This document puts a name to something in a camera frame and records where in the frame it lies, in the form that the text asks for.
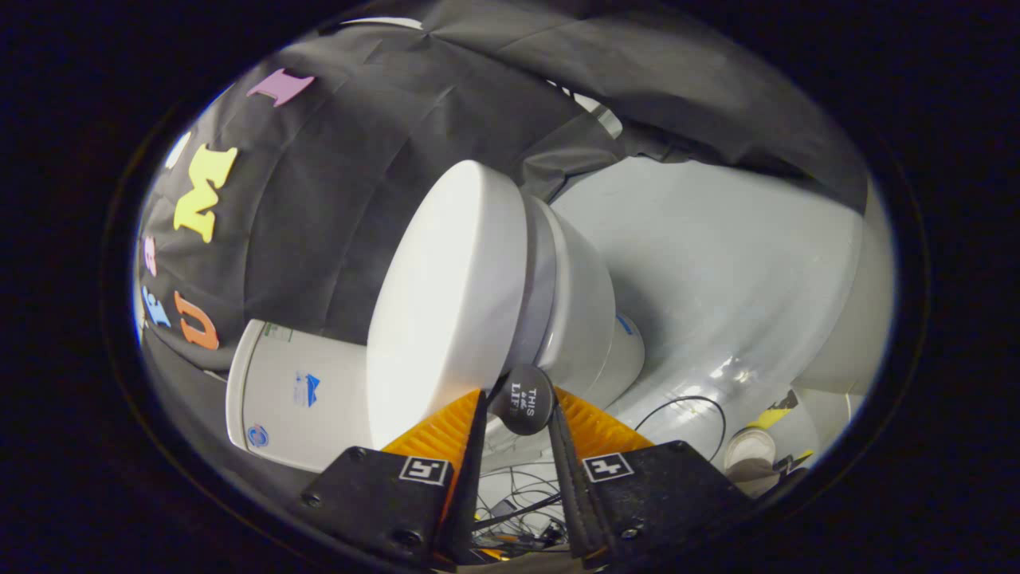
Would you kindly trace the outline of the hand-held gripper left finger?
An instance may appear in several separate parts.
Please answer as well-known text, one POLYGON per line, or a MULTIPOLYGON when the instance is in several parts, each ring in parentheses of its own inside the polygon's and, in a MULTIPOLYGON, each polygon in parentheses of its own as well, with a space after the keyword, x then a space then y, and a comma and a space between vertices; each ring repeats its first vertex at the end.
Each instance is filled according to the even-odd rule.
POLYGON ((300 518, 399 571, 474 559, 487 395, 467 392, 380 450, 347 448, 299 497, 300 518))

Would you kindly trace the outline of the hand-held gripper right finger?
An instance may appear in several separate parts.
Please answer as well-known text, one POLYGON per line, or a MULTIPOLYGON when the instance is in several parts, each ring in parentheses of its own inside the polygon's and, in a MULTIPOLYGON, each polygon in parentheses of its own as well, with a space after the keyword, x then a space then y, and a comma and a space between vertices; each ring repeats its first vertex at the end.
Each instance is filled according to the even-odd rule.
POLYGON ((721 537, 753 501, 685 441, 651 443, 570 392, 547 429, 571 555, 586 569, 641 571, 721 537))

